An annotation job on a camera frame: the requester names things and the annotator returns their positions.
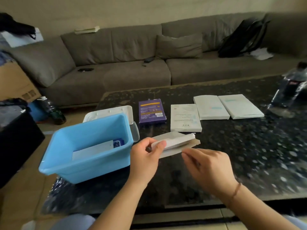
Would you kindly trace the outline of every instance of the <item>sofa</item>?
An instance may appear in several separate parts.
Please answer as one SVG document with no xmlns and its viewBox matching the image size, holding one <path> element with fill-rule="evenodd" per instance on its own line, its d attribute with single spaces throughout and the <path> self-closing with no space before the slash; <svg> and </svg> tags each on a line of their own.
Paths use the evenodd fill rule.
<svg viewBox="0 0 307 230">
<path fill-rule="evenodd" d="M 262 47 L 275 53 L 264 61 L 244 56 L 219 58 L 222 39 L 249 17 L 236 13 L 174 22 L 100 29 L 90 34 L 63 34 L 10 49 L 41 94 L 60 107 L 97 104 L 105 92 L 180 85 L 263 74 L 281 74 L 307 57 L 307 13 L 268 13 L 271 22 Z M 202 58 L 154 57 L 157 35 L 174 38 L 202 33 Z M 93 68 L 79 72 L 81 68 Z"/>
</svg>

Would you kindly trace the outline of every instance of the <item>forearm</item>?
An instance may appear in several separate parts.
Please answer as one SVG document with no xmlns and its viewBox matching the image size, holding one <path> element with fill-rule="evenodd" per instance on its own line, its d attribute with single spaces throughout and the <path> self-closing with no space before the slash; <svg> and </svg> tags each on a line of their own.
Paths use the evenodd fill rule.
<svg viewBox="0 0 307 230">
<path fill-rule="evenodd" d="M 299 230 L 243 185 L 241 185 L 237 195 L 231 201 L 230 209 L 249 230 Z"/>
<path fill-rule="evenodd" d="M 128 180 L 89 230 L 128 230 L 146 186 Z"/>
</svg>

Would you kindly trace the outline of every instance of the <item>black backpack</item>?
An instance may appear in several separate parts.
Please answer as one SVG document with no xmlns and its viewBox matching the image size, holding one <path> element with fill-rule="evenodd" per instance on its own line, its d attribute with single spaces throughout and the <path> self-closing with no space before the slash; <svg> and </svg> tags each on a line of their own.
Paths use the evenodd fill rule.
<svg viewBox="0 0 307 230">
<path fill-rule="evenodd" d="M 18 36 L 28 35 L 36 39 L 35 27 L 18 23 L 7 13 L 0 13 L 0 32 L 2 31 L 7 31 Z"/>
<path fill-rule="evenodd" d="M 219 57 L 237 57 L 258 49 L 267 32 L 269 22 L 267 16 L 262 20 L 256 18 L 243 20 L 230 36 L 223 39 L 218 51 Z"/>
</svg>

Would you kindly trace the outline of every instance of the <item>tile floor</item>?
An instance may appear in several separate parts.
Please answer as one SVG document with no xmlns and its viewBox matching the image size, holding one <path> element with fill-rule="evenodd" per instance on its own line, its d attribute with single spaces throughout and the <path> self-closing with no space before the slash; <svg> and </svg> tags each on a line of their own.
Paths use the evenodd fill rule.
<svg viewBox="0 0 307 230">
<path fill-rule="evenodd" d="M 56 131 L 81 123 L 84 116 L 94 110 L 94 107 L 84 107 L 65 110 L 67 122 L 61 126 L 54 125 L 52 121 L 38 124 L 42 131 Z M 22 225 L 36 221 L 35 230 L 48 230 L 63 216 L 42 215 L 40 209 L 56 179 L 56 175 L 44 176 L 38 171 L 40 160 L 48 146 L 51 135 L 46 139 L 25 162 L 23 168 L 0 190 L 0 229 L 20 230 Z M 233 216 L 227 209 L 215 209 L 209 211 L 190 211 L 169 214 L 151 214 L 135 216 L 133 223 L 148 223 L 173 220 L 206 219 Z M 159 228 L 173 230 L 243 230 L 242 223 L 210 224 L 190 227 Z"/>
</svg>

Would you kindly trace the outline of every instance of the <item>cardboard box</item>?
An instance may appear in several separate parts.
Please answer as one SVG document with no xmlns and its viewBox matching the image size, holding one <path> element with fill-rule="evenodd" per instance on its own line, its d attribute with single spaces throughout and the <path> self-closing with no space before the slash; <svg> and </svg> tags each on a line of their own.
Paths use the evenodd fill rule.
<svg viewBox="0 0 307 230">
<path fill-rule="evenodd" d="M 0 100 L 22 98 L 32 102 L 41 94 L 16 62 L 0 66 Z"/>
</svg>

